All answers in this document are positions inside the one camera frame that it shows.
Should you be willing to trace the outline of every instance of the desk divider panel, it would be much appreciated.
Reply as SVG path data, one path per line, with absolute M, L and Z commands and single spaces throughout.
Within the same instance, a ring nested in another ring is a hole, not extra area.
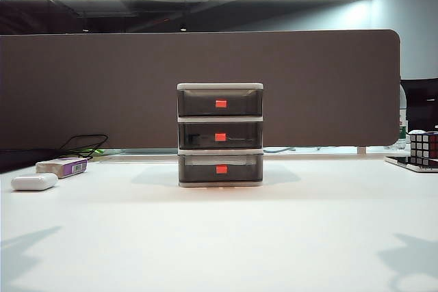
M 0 148 L 177 147 L 182 82 L 261 82 L 264 146 L 398 137 L 391 30 L 0 36 Z

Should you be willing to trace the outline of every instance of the plastic drawer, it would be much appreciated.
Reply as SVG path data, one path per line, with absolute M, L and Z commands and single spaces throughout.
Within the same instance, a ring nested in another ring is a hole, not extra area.
M 179 123 L 181 150 L 261 148 L 263 122 Z
M 260 185 L 263 179 L 263 155 L 179 155 L 179 181 L 196 183 L 222 182 L 218 186 Z
M 261 83 L 180 83 L 178 116 L 261 116 L 262 98 Z

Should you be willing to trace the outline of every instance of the wall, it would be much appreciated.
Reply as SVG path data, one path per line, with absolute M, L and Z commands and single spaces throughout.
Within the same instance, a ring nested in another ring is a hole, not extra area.
M 371 17 L 400 35 L 403 79 L 438 77 L 438 0 L 372 0 Z
M 438 77 L 438 0 L 358 0 L 303 10 L 227 31 L 393 29 L 403 79 Z
M 359 0 L 321 6 L 233 27 L 227 31 L 367 29 L 371 24 L 371 5 L 371 0 Z

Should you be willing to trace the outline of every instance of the white desk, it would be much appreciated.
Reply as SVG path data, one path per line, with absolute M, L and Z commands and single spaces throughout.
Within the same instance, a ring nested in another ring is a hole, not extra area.
M 380 155 L 266 157 L 262 187 L 183 189 L 170 163 L 1 175 L 2 292 L 437 291 L 438 174 Z

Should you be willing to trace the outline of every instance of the drawer unit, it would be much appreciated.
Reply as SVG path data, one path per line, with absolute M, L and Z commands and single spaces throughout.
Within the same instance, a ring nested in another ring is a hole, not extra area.
M 261 83 L 180 83 L 178 116 L 261 116 L 262 97 Z
M 181 187 L 260 186 L 263 84 L 180 83 Z
M 263 155 L 179 155 L 179 181 L 186 187 L 260 185 L 263 179 Z
M 182 150 L 261 148 L 262 122 L 180 122 Z

